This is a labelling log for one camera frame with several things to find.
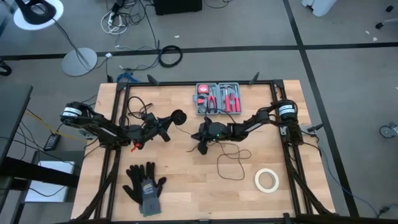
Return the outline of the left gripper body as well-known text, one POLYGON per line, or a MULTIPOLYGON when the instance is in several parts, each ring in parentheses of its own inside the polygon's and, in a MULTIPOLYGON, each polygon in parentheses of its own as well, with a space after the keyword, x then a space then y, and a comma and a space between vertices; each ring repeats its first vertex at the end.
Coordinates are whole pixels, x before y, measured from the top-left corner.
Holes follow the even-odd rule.
POLYGON ((164 133, 164 129, 162 127, 162 123, 159 120, 148 120, 144 122, 144 126, 142 128, 142 137, 154 137, 156 135, 162 135, 164 133))

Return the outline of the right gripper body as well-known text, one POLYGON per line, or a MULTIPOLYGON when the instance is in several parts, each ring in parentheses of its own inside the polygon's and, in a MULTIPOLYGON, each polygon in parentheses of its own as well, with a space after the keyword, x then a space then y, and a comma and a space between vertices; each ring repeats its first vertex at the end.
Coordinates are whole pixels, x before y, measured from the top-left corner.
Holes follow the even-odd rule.
POLYGON ((211 140, 224 139, 231 135, 230 128, 219 122, 210 123, 206 125, 205 137, 211 140))

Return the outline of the black rimmed eyeglasses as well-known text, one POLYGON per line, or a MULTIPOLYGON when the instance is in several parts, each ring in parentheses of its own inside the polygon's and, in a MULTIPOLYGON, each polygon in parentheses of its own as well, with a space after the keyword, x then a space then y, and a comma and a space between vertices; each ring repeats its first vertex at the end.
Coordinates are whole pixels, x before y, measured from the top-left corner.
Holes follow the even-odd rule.
POLYGON ((151 106, 153 106, 153 103, 149 103, 149 104, 146 104, 145 106, 143 106, 143 107, 138 111, 138 115, 139 115, 139 116, 145 115, 145 114, 147 113, 147 110, 148 110, 151 106))

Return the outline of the grey plastic tool case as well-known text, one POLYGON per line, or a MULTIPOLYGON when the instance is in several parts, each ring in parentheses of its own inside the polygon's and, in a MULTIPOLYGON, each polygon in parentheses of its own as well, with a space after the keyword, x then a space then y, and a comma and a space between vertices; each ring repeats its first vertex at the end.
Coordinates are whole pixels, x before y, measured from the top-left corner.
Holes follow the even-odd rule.
POLYGON ((241 107, 241 112, 236 111, 236 85, 239 85, 238 82, 220 82, 220 83, 197 83, 195 85, 195 94, 193 96, 193 101, 195 103, 196 111, 198 115, 216 115, 216 114, 225 114, 225 115, 232 115, 232 114, 241 114, 242 113, 242 107, 241 107), (214 95, 216 96, 217 100, 217 112, 211 112, 209 113, 207 111, 207 102, 208 102, 208 94, 199 94, 198 93, 198 85, 205 84, 208 85, 208 88, 213 90, 214 95), (232 92, 231 94, 231 112, 227 113, 225 111, 225 89, 221 87, 221 85, 231 85, 232 88, 229 89, 229 91, 232 92), (204 104, 198 104, 198 99, 202 98, 205 100, 204 104))

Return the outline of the floor lamp with round base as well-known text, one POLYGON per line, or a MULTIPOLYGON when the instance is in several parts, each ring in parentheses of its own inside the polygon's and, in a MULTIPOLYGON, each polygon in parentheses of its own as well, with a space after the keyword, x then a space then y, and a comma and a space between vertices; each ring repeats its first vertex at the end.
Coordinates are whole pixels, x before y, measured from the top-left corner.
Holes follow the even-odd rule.
POLYGON ((58 22, 64 13, 61 0, 15 0, 17 9, 13 21, 22 30, 42 30, 50 26, 57 29, 73 48, 61 63, 62 71, 71 77, 79 77, 92 71, 98 61, 96 52, 90 48, 78 48, 66 30, 58 22))

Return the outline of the black power adapter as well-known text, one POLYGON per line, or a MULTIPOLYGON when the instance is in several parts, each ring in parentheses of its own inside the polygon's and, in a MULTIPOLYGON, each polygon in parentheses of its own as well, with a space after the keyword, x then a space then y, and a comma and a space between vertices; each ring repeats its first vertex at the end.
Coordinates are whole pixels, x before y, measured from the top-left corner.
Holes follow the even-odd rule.
POLYGON ((60 141, 61 135, 51 134, 43 147, 44 151, 54 151, 60 141))

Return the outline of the white power strip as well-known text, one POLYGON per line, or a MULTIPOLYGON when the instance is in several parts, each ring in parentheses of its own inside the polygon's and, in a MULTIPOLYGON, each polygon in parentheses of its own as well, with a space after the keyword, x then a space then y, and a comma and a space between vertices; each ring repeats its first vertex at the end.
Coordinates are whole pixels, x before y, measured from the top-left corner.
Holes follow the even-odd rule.
POLYGON ((109 10, 100 20, 103 32, 110 35, 120 35, 127 31, 127 24, 119 14, 109 10))

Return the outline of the black equipment box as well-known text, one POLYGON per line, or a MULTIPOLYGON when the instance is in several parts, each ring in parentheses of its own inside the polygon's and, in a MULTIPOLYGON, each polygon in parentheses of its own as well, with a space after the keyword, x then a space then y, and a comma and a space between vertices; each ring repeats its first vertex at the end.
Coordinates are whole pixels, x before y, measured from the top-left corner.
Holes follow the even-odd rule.
POLYGON ((198 12, 202 10, 202 0, 153 0, 155 13, 158 16, 198 12))

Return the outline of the white flat box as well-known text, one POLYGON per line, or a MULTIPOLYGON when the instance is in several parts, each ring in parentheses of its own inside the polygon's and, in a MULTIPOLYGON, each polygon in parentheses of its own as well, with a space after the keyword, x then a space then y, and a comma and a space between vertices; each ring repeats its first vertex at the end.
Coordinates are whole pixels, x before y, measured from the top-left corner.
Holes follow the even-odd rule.
MULTIPOLYGON (((76 163, 73 161, 39 161, 38 165, 45 168, 55 169, 58 171, 66 172, 72 174, 74 171, 74 165, 76 163)), ((36 203, 36 202, 54 202, 63 203, 67 200, 68 187, 49 184, 45 182, 39 182, 33 180, 30 183, 29 189, 25 195, 25 202, 36 203)))

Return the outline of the black desk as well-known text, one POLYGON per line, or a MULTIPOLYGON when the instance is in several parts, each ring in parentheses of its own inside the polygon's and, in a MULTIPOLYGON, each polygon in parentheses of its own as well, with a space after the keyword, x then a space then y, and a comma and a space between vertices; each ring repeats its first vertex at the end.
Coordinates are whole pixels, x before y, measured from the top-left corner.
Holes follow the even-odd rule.
POLYGON ((8 157, 33 87, 30 85, 0 85, 0 212, 11 190, 25 192, 33 180, 75 188, 78 184, 81 151, 46 152, 46 159, 54 159, 73 167, 72 173, 41 167, 34 161, 26 162, 8 157))

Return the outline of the white plastic object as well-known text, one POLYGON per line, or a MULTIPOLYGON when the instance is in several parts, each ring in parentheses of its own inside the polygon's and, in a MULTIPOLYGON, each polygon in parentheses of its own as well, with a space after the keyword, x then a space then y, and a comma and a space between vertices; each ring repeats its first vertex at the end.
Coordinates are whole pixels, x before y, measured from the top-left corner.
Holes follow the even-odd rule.
POLYGON ((337 0, 301 0, 304 7, 310 7, 312 14, 317 17, 325 16, 335 5, 337 0))

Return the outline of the grey caster wheel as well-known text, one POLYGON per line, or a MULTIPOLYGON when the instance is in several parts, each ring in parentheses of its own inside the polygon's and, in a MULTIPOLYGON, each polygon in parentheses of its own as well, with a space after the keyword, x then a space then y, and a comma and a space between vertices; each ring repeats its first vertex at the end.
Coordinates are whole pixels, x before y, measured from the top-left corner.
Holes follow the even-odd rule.
POLYGON ((383 125, 379 128, 379 133, 382 137, 387 139, 398 137, 398 124, 389 123, 387 125, 383 125))

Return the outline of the office chair base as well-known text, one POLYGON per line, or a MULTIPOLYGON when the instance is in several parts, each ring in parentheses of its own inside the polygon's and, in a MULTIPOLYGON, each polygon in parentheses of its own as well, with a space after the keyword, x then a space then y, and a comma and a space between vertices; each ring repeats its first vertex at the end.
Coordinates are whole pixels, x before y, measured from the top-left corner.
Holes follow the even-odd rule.
MULTIPOLYGON (((389 6, 386 7, 385 11, 386 12, 392 12, 394 10, 394 8, 395 7, 393 5, 389 5, 389 6)), ((393 19, 387 19, 387 20, 382 21, 382 22, 378 22, 375 25, 375 28, 376 29, 382 29, 385 25, 391 25, 391 24, 398 24, 398 17, 393 18, 393 19)))

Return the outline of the red handled pliers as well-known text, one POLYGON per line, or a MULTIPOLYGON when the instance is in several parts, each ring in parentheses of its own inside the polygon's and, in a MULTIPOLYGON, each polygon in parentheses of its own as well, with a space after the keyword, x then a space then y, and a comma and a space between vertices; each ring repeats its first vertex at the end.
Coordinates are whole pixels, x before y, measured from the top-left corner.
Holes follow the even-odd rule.
POLYGON ((216 100, 216 96, 214 95, 213 90, 211 88, 209 89, 207 111, 209 113, 217 112, 217 100, 216 100))

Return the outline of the red handled hammer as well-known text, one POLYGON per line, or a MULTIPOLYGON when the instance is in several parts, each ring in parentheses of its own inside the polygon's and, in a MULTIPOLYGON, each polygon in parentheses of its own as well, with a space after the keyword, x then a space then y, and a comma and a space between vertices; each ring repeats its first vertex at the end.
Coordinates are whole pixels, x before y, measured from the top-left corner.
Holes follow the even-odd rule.
POLYGON ((231 85, 221 85, 222 88, 225 89, 225 98, 224 98, 224 102, 225 102, 225 111, 227 113, 231 112, 232 106, 231 106, 231 94, 232 92, 229 91, 230 88, 232 88, 231 85))

